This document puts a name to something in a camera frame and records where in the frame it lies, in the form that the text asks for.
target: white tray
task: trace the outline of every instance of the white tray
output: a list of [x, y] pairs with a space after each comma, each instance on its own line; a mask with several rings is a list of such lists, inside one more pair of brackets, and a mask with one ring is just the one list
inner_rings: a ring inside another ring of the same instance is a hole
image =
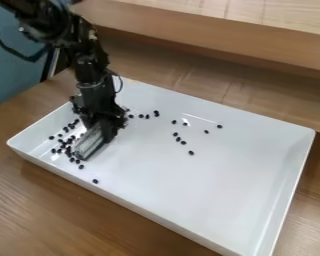
[[[50, 152], [58, 145], [48, 137], [76, 118], [69, 103], [8, 145], [23, 158], [223, 255], [271, 255], [315, 132], [133, 80], [124, 83], [117, 101], [136, 117], [83, 170], [64, 154]], [[140, 119], [140, 113], [151, 118]], [[83, 131], [80, 124], [68, 135]], [[187, 145], [176, 142], [174, 132]]]

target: wooden table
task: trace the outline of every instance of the wooden table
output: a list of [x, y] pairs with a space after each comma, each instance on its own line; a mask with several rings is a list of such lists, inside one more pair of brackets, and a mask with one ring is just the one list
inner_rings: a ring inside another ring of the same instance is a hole
[[[287, 109], [284, 111], [285, 109], [275, 108], [270, 111], [266, 104], [256, 100], [246, 104], [243, 98], [235, 96], [239, 94], [233, 92], [233, 87], [224, 88], [221, 83], [237, 76], [242, 66], [215, 60], [209, 62], [208, 59], [191, 56], [191, 71], [181, 75], [178, 61], [182, 59], [173, 53], [122, 42], [107, 42], [105, 46], [112, 55], [111, 67], [124, 76], [279, 119], [303, 122], [308, 126], [315, 125], [320, 129], [319, 119], [308, 121], [297, 118], [297, 111]], [[221, 73], [218, 76], [209, 76], [207, 63], [218, 63]], [[273, 73], [274, 76], [265, 71], [243, 68], [247, 70], [247, 74], [262, 72], [262, 81], [266, 77], [271, 81], [273, 88], [275, 84], [279, 86], [283, 80], [291, 81], [293, 84], [294, 81], [299, 81], [298, 77], [287, 77], [279, 73]], [[314, 90], [320, 93], [320, 84], [317, 81], [313, 84], [317, 88]], [[247, 86], [244, 85], [242, 88], [249, 97], [249, 94], [253, 93], [252, 96], [255, 96], [254, 93], [259, 92], [259, 88], [254, 90], [255, 86], [259, 86], [255, 75], [248, 76]], [[74, 88], [72, 73], [64, 71], [51, 80], [0, 104], [0, 256], [217, 255], [115, 203], [24, 161], [6, 146], [8, 138], [66, 102]], [[304, 100], [311, 101], [318, 98], [316, 93], [312, 94], [311, 98], [301, 93], [294, 96], [289, 88], [285, 91], [276, 90], [274, 94], [273, 88], [266, 84], [261, 92], [261, 97], [265, 96], [271, 104], [275, 101], [286, 104], [280, 93], [291, 97], [291, 107], [295, 106], [292, 105], [292, 101], [294, 103], [294, 99], [298, 100], [299, 97], [303, 96]], [[316, 137], [274, 255], [320, 256], [320, 134]]]

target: wooden surface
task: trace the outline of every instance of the wooden surface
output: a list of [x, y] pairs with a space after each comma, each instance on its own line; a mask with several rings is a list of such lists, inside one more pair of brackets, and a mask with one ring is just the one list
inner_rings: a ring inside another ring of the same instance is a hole
[[[320, 102], [320, 84], [313, 80], [129, 42], [105, 41], [105, 47], [111, 68], [124, 76], [280, 119], [320, 124], [316, 113], [308, 114], [311, 121], [301, 118], [307, 109], [298, 113], [303, 103]], [[297, 86], [310, 91], [297, 92]], [[217, 255], [22, 160], [5, 145], [73, 91], [73, 75], [64, 71], [0, 105], [0, 256]], [[274, 255], [320, 255], [320, 134]]]
[[[234, 4], [235, 1], [230, 1], [230, 6]], [[115, 0], [84, 0], [73, 6], [73, 10], [102, 27], [226, 54], [268, 60], [275, 62], [278, 67], [284, 63], [320, 71], [320, 34]]]
[[114, 0], [320, 34], [320, 0]]

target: black cable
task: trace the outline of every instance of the black cable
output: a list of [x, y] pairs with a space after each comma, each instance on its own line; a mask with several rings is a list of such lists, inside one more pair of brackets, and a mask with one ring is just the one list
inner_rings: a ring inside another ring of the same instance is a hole
[[25, 56], [22, 53], [6, 46], [2, 40], [0, 39], [0, 46], [6, 50], [7, 52], [19, 57], [20, 59], [23, 59], [25, 61], [29, 61], [29, 62], [36, 62], [38, 61], [50, 48], [51, 46], [46, 44], [43, 48], [41, 48], [39, 51], [37, 51], [35, 54], [31, 55], [31, 56]]
[[108, 73], [110, 73], [111, 75], [118, 77], [118, 79], [120, 80], [120, 88], [119, 88], [118, 91], [115, 92], [115, 93], [121, 92], [122, 89], [123, 89], [123, 80], [122, 80], [121, 76], [120, 76], [119, 74], [115, 73], [114, 71], [108, 69], [108, 68], [106, 68], [106, 71], [108, 71]]
[[121, 78], [120, 75], [117, 75], [117, 77], [118, 77], [118, 79], [120, 80], [120, 89], [119, 89], [117, 92], [115, 92], [115, 93], [119, 93], [119, 92], [121, 92], [122, 89], [123, 89], [123, 80], [122, 80], [122, 78]]

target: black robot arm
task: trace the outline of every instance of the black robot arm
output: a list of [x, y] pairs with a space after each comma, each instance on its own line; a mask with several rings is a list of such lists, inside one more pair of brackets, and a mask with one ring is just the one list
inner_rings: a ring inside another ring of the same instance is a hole
[[80, 115], [87, 128], [77, 143], [76, 154], [83, 160], [88, 159], [125, 125], [125, 111], [115, 103], [113, 75], [116, 74], [107, 69], [108, 55], [101, 47], [96, 29], [60, 1], [0, 0], [0, 6], [15, 14], [20, 22], [19, 30], [27, 38], [46, 44], [35, 55], [23, 56], [0, 40], [0, 45], [10, 53], [35, 62], [48, 47], [73, 52], [80, 93], [71, 97], [71, 102], [73, 111]]

